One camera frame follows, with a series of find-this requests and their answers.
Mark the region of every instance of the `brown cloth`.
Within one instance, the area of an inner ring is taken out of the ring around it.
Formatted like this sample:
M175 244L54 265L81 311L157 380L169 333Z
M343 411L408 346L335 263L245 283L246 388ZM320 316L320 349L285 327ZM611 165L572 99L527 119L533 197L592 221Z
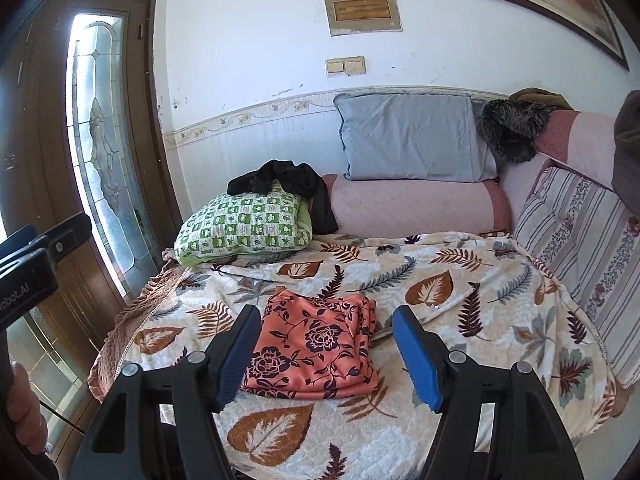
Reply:
M613 134L616 141L613 190L627 208L640 214L640 90L626 97Z
M510 95L509 99L511 101L524 101L526 103L553 106L558 110L573 110L566 99L560 94L554 94L540 88L525 88Z

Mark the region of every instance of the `green checkered pillow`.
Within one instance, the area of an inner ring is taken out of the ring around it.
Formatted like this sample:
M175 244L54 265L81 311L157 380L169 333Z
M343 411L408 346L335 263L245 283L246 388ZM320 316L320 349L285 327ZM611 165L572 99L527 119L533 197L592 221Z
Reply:
M191 267L234 254L297 251L312 235L306 202L274 182L268 195L215 197L184 223L174 250L180 264Z

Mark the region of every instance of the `bed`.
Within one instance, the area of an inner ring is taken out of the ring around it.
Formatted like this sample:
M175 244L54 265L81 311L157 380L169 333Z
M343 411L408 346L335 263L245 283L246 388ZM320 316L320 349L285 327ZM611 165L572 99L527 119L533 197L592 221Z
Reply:
M510 235L330 235L281 258L166 267L100 352L90 377L94 395L104 398L128 362L165 367L206 348L245 304L264 311L270 295L285 287L307 297L356 291L375 300L371 358L381 380L372 394L347 399L240 392L215 421L232 465L254 478L320 478L337 464L343 479L380 478L380 471L385 478L417 477L438 416L418 400L390 336L390 316L400 304L479 363L510 367L527 360L574 442L611 414L616 381L598 333L564 285ZM162 417L172 422L169 407ZM478 449L487 448L491 425L485 406Z

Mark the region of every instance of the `folded red clothing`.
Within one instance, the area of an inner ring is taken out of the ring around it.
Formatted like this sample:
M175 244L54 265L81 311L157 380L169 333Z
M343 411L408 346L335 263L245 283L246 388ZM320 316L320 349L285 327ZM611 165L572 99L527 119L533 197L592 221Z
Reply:
M360 294L336 300L272 296L242 389L285 399L338 399L371 393L369 358L376 302Z

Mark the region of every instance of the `black cable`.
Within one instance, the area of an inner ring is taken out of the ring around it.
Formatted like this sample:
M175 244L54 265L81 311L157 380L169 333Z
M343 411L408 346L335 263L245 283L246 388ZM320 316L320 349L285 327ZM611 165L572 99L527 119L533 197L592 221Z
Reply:
M78 433L80 433L82 436L84 436L84 431L80 428L78 428L74 423L72 423L70 420L68 420L68 418L65 418L64 416L60 415L56 410L54 410L51 406L49 406L48 404L40 401L40 405L44 406L45 408L47 408L51 413L53 413L57 418L59 418L60 420L62 420L63 422L66 422L68 425L70 425L74 430L76 430Z

